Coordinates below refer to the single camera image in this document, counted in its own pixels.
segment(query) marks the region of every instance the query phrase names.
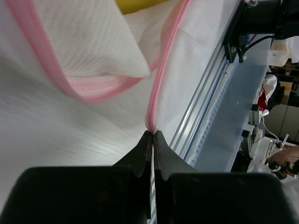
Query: black mount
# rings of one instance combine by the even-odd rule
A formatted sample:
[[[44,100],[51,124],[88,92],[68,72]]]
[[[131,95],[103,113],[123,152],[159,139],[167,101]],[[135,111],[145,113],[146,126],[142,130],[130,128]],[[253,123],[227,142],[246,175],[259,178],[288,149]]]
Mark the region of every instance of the black mount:
[[[237,55],[239,62],[243,63],[251,34],[272,34],[278,40],[299,35],[299,1],[269,0],[251,7],[242,0],[224,39],[230,63]]]

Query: mesh laundry bag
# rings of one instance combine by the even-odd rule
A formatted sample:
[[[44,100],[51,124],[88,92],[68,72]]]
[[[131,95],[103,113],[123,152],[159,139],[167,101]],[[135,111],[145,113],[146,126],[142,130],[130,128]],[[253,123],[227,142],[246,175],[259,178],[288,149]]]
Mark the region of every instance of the mesh laundry bag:
[[[111,0],[6,3],[39,62],[28,74],[81,102],[108,100],[157,71],[146,115],[155,132],[199,82],[217,39],[223,0],[170,0],[125,16]],[[17,45],[18,39],[8,42]],[[22,55],[3,51],[28,64],[21,48]]]
[[[148,129],[173,135],[165,127],[203,79],[227,1],[122,15],[112,0],[0,0],[0,210],[29,167],[117,162],[144,132],[146,111]]]

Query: pink zipper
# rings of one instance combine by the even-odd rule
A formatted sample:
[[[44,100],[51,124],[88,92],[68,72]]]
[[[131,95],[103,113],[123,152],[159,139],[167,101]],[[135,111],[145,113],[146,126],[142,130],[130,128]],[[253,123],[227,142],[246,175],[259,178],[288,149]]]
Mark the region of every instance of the pink zipper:
[[[181,8],[179,10],[179,13],[175,19],[171,34],[169,36],[168,42],[166,44],[165,52],[160,64],[160,68],[157,72],[155,82],[151,91],[150,99],[149,99],[149,106],[148,106],[148,112],[147,112],[147,122],[148,122],[148,128],[149,130],[154,133],[155,132],[155,122],[156,122],[156,112],[157,112],[157,102],[158,102],[158,96],[161,89],[161,84],[163,81],[163,77],[165,74],[165,67],[167,65],[168,57],[171,51],[172,44],[174,42],[175,36],[178,32],[178,28],[183,20],[183,17],[185,13],[187,12],[188,7],[190,6],[190,3],[192,0],[184,0]]]

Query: yellow object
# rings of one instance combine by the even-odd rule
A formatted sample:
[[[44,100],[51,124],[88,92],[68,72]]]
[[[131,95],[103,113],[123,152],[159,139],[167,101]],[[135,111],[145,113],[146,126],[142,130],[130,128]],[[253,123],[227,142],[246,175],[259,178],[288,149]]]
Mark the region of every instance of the yellow object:
[[[165,1],[167,0],[116,0],[116,3],[123,14],[129,14]]]

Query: pink zipper tape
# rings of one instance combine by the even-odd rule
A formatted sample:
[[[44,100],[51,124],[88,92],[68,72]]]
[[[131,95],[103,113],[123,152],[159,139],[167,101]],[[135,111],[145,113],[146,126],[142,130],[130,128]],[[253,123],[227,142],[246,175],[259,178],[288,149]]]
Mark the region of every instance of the pink zipper tape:
[[[149,99],[149,106],[148,106],[148,112],[147,112],[147,123],[149,130],[154,133],[156,128],[156,112],[157,112],[157,102],[159,93],[161,90],[161,85],[163,81],[163,77],[165,74],[165,68],[167,65],[168,57],[171,51],[172,44],[175,40],[175,36],[178,32],[178,28],[183,20],[183,17],[185,13],[187,12],[188,7],[190,6],[192,0],[183,0],[181,4],[178,4],[176,8],[172,11],[170,15],[170,21],[173,21],[172,29],[166,29],[165,34],[162,34],[161,36],[161,48],[162,44],[164,43],[163,39],[166,39],[166,47],[165,52],[163,54],[159,70],[156,75],[156,79],[152,88],[152,92]]]

